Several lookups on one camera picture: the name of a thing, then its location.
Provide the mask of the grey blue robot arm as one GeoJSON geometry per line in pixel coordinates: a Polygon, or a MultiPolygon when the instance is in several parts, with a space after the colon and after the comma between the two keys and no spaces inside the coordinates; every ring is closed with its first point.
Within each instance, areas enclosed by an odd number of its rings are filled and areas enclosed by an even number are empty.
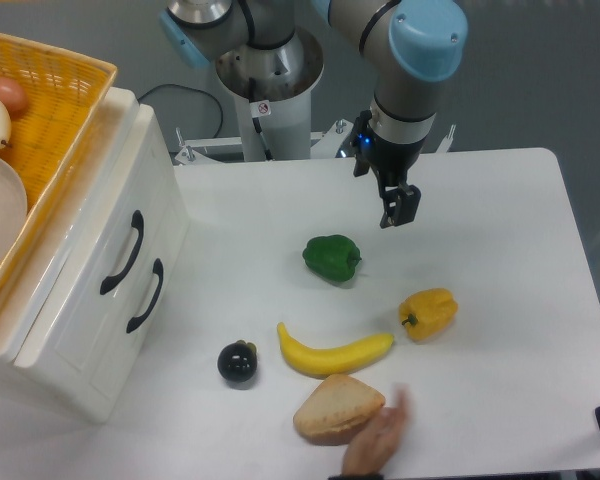
{"type": "MultiPolygon", "coordinates": [[[[318,1],[316,12],[377,70],[370,106],[343,142],[356,175],[373,173],[382,227],[415,218],[407,173],[434,123],[468,33],[453,1],[318,1]]],[[[305,159],[310,94],[324,69],[320,44],[290,1],[171,1],[163,31],[191,67],[211,65],[233,96],[248,161],[305,159]]]]}

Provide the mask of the person's hand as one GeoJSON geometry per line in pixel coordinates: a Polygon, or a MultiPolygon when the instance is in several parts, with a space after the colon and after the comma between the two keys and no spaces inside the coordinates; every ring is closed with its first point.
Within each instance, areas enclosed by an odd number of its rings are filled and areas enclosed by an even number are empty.
{"type": "Polygon", "coordinates": [[[408,387],[398,384],[395,405],[383,407],[348,444],[340,475],[363,478],[377,476],[399,450],[411,423],[412,411],[408,387]]]}

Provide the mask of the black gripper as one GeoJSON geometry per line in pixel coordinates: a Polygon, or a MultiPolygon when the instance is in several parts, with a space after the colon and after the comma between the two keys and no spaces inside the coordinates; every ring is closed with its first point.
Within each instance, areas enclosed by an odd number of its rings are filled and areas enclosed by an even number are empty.
{"type": "Polygon", "coordinates": [[[372,112],[365,110],[354,122],[351,147],[355,165],[353,175],[360,177],[370,170],[376,176],[384,213],[380,220],[382,229],[402,226],[415,220],[421,191],[408,185],[408,170],[416,162],[425,142],[425,137],[397,142],[389,140],[380,127],[371,125],[372,112]]]}

